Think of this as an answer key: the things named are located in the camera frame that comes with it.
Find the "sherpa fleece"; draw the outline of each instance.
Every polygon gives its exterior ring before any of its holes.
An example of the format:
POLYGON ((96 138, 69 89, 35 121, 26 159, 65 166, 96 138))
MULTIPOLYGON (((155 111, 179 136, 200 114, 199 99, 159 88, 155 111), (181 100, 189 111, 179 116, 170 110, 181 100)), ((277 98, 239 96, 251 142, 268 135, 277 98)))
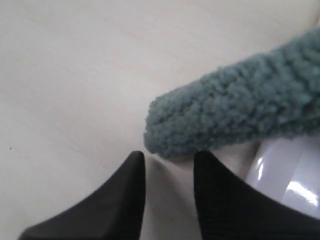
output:
POLYGON ((320 132, 320 28, 157 97, 144 143, 171 158, 320 132))

